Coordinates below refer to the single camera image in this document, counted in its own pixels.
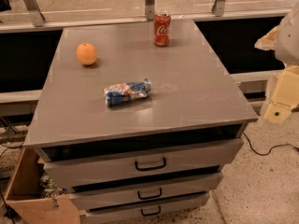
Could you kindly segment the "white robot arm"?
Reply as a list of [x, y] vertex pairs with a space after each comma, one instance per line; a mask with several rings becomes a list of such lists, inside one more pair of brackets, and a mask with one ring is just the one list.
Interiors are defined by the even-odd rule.
[[299, 106], [299, 2], [254, 47], [273, 50], [276, 59], [285, 65], [263, 115], [268, 122], [281, 124]]

